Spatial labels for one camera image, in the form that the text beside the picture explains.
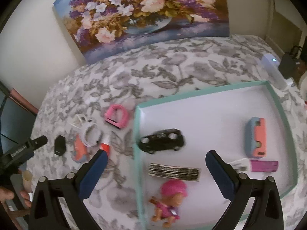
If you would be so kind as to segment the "left hand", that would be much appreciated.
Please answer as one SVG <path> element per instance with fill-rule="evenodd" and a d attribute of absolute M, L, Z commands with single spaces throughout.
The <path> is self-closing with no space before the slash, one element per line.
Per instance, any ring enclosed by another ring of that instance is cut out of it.
<path fill-rule="evenodd" d="M 1 186 L 1 204 L 3 205 L 5 211 L 8 213 L 11 219 L 24 217 L 30 213 L 32 202 L 30 202 L 29 194 L 26 191 L 21 191 L 20 195 L 24 199 L 26 208 L 14 211 L 14 207 L 9 204 L 9 202 L 12 201 L 15 197 L 14 192 Z"/>

